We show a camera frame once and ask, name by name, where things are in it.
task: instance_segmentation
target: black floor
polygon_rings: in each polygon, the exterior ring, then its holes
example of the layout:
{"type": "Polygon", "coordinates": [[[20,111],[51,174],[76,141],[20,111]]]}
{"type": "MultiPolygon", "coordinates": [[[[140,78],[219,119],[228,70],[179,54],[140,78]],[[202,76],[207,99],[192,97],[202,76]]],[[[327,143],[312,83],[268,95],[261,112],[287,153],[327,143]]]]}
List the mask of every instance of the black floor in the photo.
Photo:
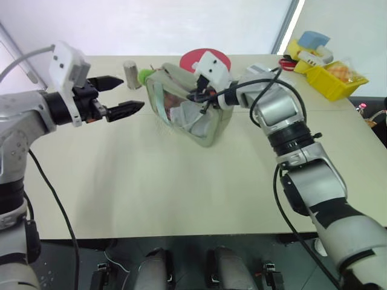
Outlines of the black floor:
{"type": "MultiPolygon", "coordinates": [[[[249,234],[238,236],[183,236],[119,239],[107,250],[107,254],[120,262],[131,274],[124,289],[133,289],[138,266],[144,256],[154,248],[162,247],[172,252],[174,257],[176,289],[205,289],[204,264],[206,252],[216,246],[233,249],[243,258],[254,276],[260,272],[262,261],[276,264],[285,280],[285,289],[329,290],[334,289],[314,261],[301,245],[296,242],[283,245],[275,235],[249,234]]],[[[81,249],[80,290],[89,290],[91,275],[97,264],[106,262],[103,252],[81,249]]],[[[337,277],[337,272],[329,258],[321,258],[328,269],[337,277]]],[[[42,289],[68,290],[73,285],[74,256],[70,246],[44,243],[42,254],[33,268],[41,281],[42,289]]],[[[122,288],[126,273],[118,271],[115,289],[122,288]]],[[[262,285],[260,277],[255,278],[259,289],[269,289],[262,285]]]]}

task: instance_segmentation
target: yellow basket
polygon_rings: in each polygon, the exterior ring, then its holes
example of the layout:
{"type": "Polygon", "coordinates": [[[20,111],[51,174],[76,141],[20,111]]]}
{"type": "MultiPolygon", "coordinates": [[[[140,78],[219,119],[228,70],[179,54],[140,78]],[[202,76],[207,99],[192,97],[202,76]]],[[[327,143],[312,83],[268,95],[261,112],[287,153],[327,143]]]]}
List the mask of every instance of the yellow basket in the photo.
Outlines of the yellow basket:
{"type": "Polygon", "coordinates": [[[365,77],[351,83],[344,83],[326,69],[331,65],[341,64],[341,62],[333,62],[325,67],[314,66],[306,71],[308,83],[318,90],[329,101],[337,101],[342,98],[349,97],[360,85],[368,83],[365,77]]]}

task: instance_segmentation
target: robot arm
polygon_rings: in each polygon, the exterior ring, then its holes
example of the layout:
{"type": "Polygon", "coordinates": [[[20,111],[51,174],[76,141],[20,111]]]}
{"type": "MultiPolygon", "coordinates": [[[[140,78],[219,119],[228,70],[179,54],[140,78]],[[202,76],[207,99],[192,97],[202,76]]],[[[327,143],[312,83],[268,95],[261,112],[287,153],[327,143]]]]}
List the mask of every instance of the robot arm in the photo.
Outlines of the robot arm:
{"type": "Polygon", "coordinates": [[[64,67],[54,76],[59,92],[30,91],[0,95],[0,288],[39,289],[29,267],[40,254],[35,221],[28,221],[24,199],[27,153],[33,141],[54,132],[57,125],[90,123],[103,117],[108,122],[128,117],[144,103],[128,101],[113,108],[101,105],[99,92],[123,83],[115,77],[86,79],[89,65],[65,43],[54,50],[54,60],[64,67]]]}
{"type": "MultiPolygon", "coordinates": [[[[213,59],[198,64],[202,81],[201,70],[208,71],[211,66],[213,72],[218,69],[215,65],[219,60],[213,59]]],[[[250,109],[267,82],[240,88],[238,84],[273,77],[270,72],[249,72],[230,85],[236,89],[217,96],[215,106],[250,109]]],[[[277,154],[278,166],[285,172],[281,184],[289,203],[294,211],[311,217],[325,250],[344,277],[343,288],[387,289],[387,231],[349,205],[342,177],[321,143],[315,142],[317,136],[311,135],[290,91],[274,83],[253,111],[277,154]]]]}

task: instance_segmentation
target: beige tabletop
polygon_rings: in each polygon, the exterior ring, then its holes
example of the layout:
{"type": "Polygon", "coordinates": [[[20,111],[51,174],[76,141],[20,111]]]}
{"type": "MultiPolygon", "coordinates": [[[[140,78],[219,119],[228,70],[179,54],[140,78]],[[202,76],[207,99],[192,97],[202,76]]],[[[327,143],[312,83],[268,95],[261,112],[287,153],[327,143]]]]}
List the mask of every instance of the beige tabletop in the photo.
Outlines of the beige tabletop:
{"type": "MultiPolygon", "coordinates": [[[[128,59],[149,68],[178,64],[180,57],[89,57],[89,76],[124,79],[122,63],[128,59]]],[[[276,67],[278,56],[230,59],[232,74],[239,77],[256,62],[276,67]]],[[[304,76],[283,75],[304,99],[312,132],[323,133],[319,141],[347,184],[350,204],[386,226],[387,150],[348,100],[331,103],[304,76]]],[[[108,106],[127,100],[146,104],[113,123],[58,127],[32,146],[78,239],[290,231],[273,197],[275,154],[247,110],[236,108],[219,140],[202,148],[154,115],[145,88],[131,91],[122,84],[101,93],[99,100],[108,106]]],[[[31,160],[25,189],[41,239],[68,239],[59,208],[31,160]]],[[[295,227],[315,231],[310,219],[294,213],[279,193],[295,227]]]]}

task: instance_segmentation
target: red disc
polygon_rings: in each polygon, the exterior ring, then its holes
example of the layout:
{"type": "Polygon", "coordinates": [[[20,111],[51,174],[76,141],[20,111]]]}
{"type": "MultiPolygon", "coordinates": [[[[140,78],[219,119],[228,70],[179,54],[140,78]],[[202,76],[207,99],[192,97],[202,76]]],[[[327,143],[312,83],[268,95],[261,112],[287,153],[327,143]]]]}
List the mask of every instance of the red disc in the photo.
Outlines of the red disc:
{"type": "Polygon", "coordinates": [[[222,63],[224,63],[227,69],[230,71],[231,69],[231,61],[230,59],[218,50],[213,50],[212,48],[199,48],[198,50],[192,50],[185,55],[183,55],[180,59],[180,67],[184,68],[186,71],[191,73],[195,72],[195,63],[198,63],[201,59],[201,56],[206,52],[210,51],[214,56],[219,58],[222,63]]]}

